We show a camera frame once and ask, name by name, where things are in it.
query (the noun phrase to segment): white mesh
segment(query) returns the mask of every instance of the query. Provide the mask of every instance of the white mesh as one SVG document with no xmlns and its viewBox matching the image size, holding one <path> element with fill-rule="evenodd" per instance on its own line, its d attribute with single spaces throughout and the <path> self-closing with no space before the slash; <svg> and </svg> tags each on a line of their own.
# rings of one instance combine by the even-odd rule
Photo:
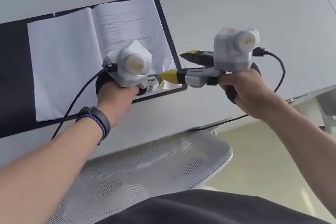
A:
<svg viewBox="0 0 336 224">
<path fill-rule="evenodd" d="M 232 155 L 206 132 L 183 133 L 86 163 L 48 223 L 95 223 L 150 197 L 192 189 Z"/>
</svg>

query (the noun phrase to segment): yellow tip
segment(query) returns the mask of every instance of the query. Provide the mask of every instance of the yellow tip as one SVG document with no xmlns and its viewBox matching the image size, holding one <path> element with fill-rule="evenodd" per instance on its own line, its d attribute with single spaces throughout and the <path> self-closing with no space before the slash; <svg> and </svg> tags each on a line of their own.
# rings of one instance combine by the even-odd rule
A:
<svg viewBox="0 0 336 224">
<path fill-rule="evenodd" d="M 184 52 L 183 54 L 194 54 L 194 53 L 196 53 L 197 51 L 199 51 L 199 50 L 190 50 L 190 51 Z"/>
<path fill-rule="evenodd" d="M 166 72 L 158 73 L 157 75 L 167 82 L 178 84 L 177 69 L 171 69 Z"/>
</svg>

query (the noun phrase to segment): white table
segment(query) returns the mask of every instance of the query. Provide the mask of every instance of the white table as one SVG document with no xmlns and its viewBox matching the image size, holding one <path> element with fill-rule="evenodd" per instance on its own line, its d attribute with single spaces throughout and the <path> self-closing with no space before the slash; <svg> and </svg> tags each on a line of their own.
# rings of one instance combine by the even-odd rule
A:
<svg viewBox="0 0 336 224">
<path fill-rule="evenodd" d="M 112 0 L 0 0 L 0 22 L 33 17 Z M 257 28 L 261 45 L 277 54 L 287 69 L 279 94 L 296 97 L 336 83 L 336 15 L 327 0 L 160 0 L 177 52 L 211 50 L 222 26 Z M 281 69 L 256 59 L 273 88 Z M 183 67 L 192 64 L 181 60 Z M 241 112 L 219 87 L 186 91 L 132 105 L 92 157 L 112 153 Z M 0 165 L 47 142 L 56 125 L 1 139 Z"/>
</svg>

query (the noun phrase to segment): black binder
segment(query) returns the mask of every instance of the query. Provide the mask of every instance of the black binder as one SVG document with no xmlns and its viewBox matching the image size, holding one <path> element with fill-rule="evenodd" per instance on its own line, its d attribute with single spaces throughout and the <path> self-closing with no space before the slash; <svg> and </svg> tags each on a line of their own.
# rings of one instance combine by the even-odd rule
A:
<svg viewBox="0 0 336 224">
<path fill-rule="evenodd" d="M 154 0 L 154 2 L 175 65 L 177 68 L 181 68 L 160 1 Z M 56 13 L 56 17 L 73 13 L 86 7 L 58 12 Z M 36 122 L 33 69 L 27 29 L 28 23 L 53 17 L 53 14 L 47 14 L 0 24 L 0 137 L 30 131 L 59 123 L 60 121 L 60 119 L 56 119 Z M 133 102 L 140 102 L 162 95 L 179 92 L 186 88 L 186 85 L 183 85 L 181 88 L 139 98 Z"/>
</svg>

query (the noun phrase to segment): cable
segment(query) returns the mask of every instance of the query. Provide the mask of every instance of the cable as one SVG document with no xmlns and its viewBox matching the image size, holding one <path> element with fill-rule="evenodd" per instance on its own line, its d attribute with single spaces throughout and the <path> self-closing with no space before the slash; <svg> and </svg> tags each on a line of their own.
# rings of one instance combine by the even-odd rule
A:
<svg viewBox="0 0 336 224">
<path fill-rule="evenodd" d="M 275 58 L 280 63 L 280 66 L 281 66 L 281 69 L 282 69 L 282 75 L 281 75 L 280 81 L 278 82 L 278 85 L 274 89 L 274 93 L 276 93 L 278 91 L 278 89 L 280 88 L 280 86 L 282 85 L 283 80 L 284 80 L 285 75 L 286 75 L 285 65 L 284 65 L 283 61 L 278 56 L 276 56 L 275 54 L 273 54 L 271 52 L 265 51 L 264 48 L 257 47 L 255 50 L 253 50 L 253 56 L 262 57 L 264 55 L 270 55 L 273 58 Z M 213 127 L 217 127 L 217 126 L 220 126 L 220 125 L 223 125 L 223 124 L 226 124 L 226 123 L 237 121 L 237 120 L 245 118 L 247 116 L 248 116 L 248 114 L 241 115 L 241 116 L 239 116 L 237 118 L 232 118 L 232 119 L 224 121 L 224 122 L 214 123 L 214 124 L 210 124 L 210 125 L 207 125 L 207 126 L 204 126 L 204 127 L 196 127 L 196 128 L 190 129 L 188 131 L 203 131 L 203 130 L 207 130 L 207 129 L 210 129 L 210 128 L 213 128 Z"/>
<path fill-rule="evenodd" d="M 78 92 L 78 94 L 76 95 L 76 97 L 74 98 L 74 100 L 72 101 L 72 103 L 70 104 L 67 112 L 65 113 L 65 115 L 63 116 L 63 118 L 61 119 L 57 129 L 55 130 L 54 134 L 52 135 L 51 139 L 54 139 L 55 136 L 57 135 L 57 133 L 59 132 L 59 130 L 61 129 L 62 125 L 64 124 L 65 120 L 67 119 L 67 117 L 70 114 L 70 111 L 72 110 L 72 107 L 75 105 L 77 99 L 80 97 L 80 95 L 84 92 L 84 90 L 86 89 L 86 87 L 101 73 L 105 72 L 106 69 L 103 68 L 101 69 L 98 73 L 96 73 L 87 83 L 85 83 L 85 85 L 81 88 L 81 90 Z"/>
</svg>

